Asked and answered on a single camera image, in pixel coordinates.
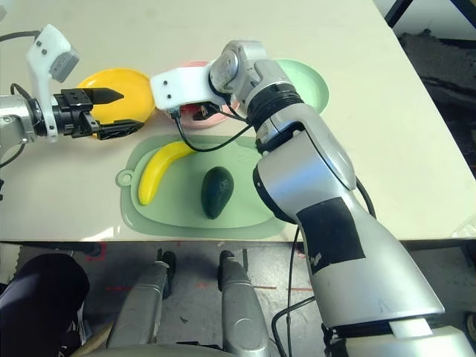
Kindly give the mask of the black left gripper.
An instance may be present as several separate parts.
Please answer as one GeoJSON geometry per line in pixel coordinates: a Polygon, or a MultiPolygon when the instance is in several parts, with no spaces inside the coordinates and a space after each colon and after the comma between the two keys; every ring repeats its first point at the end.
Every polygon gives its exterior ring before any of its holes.
{"type": "Polygon", "coordinates": [[[58,133],[72,138],[97,133],[99,140],[109,140],[137,132],[144,122],[127,119],[99,125],[91,115],[94,105],[109,104],[123,98],[123,94],[109,88],[63,89],[54,95],[56,105],[52,107],[58,133]]]}

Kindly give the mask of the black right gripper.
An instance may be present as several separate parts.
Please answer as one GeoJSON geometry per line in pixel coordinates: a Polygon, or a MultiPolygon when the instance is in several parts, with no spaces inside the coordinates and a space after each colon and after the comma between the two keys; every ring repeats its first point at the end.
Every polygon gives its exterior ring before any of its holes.
{"type": "Polygon", "coordinates": [[[197,120],[207,120],[208,118],[219,114],[222,111],[222,107],[212,103],[204,102],[198,104],[199,111],[196,113],[197,120]]]}

